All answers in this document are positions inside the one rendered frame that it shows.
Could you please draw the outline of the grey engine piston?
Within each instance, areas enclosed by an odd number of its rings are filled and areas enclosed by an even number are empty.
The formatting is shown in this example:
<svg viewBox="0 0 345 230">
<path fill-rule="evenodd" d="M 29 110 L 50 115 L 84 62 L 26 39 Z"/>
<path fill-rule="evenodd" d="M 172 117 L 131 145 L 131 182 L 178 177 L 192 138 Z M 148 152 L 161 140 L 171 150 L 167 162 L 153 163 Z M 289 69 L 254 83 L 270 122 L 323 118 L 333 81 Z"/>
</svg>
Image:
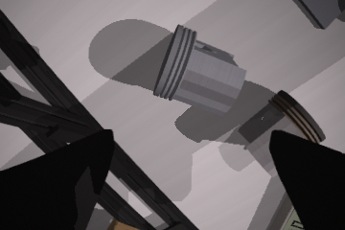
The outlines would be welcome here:
<svg viewBox="0 0 345 230">
<path fill-rule="evenodd" d="M 223 116 L 237 99 L 246 70 L 237 65 L 234 55 L 196 36 L 197 31 L 177 25 L 153 95 Z"/>
<path fill-rule="evenodd" d="M 269 151 L 273 130 L 284 130 L 317 144 L 323 142 L 326 136 L 309 112 L 284 90 L 280 90 L 268 102 L 237 131 L 248 141 L 246 148 L 253 157 L 274 177 L 278 173 Z"/>
</svg>

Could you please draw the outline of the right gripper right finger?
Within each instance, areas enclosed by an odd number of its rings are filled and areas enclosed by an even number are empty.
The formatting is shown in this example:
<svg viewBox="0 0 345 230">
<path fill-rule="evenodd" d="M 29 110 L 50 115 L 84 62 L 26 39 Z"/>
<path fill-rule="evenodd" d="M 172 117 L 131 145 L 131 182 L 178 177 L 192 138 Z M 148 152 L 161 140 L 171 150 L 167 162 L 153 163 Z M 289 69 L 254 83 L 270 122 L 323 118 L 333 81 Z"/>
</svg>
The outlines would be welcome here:
<svg viewBox="0 0 345 230">
<path fill-rule="evenodd" d="M 345 230 L 345 153 L 271 132 L 276 171 L 305 230 Z"/>
</svg>

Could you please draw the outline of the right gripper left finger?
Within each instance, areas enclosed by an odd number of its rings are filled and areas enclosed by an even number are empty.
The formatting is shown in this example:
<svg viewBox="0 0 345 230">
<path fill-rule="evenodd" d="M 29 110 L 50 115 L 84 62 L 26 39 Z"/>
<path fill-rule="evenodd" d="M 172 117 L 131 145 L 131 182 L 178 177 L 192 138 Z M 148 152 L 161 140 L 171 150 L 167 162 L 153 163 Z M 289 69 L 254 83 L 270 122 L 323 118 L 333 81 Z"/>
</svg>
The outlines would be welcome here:
<svg viewBox="0 0 345 230">
<path fill-rule="evenodd" d="M 103 129 L 0 171 L 0 230 L 86 230 L 114 149 Z"/>
</svg>

